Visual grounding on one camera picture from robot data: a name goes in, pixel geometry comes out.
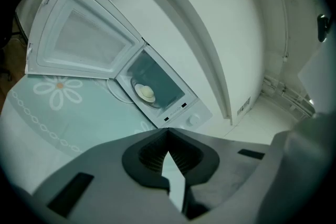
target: open lid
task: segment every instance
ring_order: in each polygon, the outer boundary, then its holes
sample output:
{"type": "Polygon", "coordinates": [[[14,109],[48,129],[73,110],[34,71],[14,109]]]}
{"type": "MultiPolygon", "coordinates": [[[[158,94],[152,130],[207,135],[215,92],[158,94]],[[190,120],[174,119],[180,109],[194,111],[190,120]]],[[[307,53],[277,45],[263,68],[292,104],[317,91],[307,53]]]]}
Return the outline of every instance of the open lid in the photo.
{"type": "Polygon", "coordinates": [[[30,32],[25,71],[115,78],[144,44],[110,0],[43,0],[30,32]]]}

